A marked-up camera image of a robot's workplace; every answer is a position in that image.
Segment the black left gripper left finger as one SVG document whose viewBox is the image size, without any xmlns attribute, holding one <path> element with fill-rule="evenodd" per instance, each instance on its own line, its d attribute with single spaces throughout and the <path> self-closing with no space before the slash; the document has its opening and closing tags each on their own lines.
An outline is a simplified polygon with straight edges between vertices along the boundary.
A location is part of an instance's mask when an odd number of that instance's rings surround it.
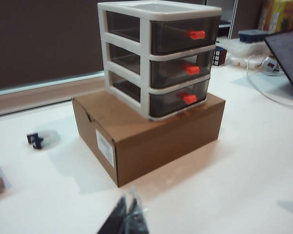
<svg viewBox="0 0 293 234">
<path fill-rule="evenodd" d="M 99 229 L 97 234 L 123 234 L 124 220 L 127 213 L 126 197 L 123 195 L 118 200 L 112 212 Z"/>
</svg>

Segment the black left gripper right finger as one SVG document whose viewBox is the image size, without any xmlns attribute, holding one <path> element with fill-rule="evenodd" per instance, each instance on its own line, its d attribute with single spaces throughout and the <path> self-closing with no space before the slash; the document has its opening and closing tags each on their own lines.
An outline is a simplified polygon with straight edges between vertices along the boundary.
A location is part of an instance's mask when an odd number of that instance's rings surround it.
<svg viewBox="0 0 293 234">
<path fill-rule="evenodd" d="M 124 219 L 124 233 L 148 234 L 149 229 L 145 219 L 146 209 L 143 208 L 141 198 L 135 185 L 132 185 L 129 194 L 132 196 L 132 200 Z"/>
</svg>

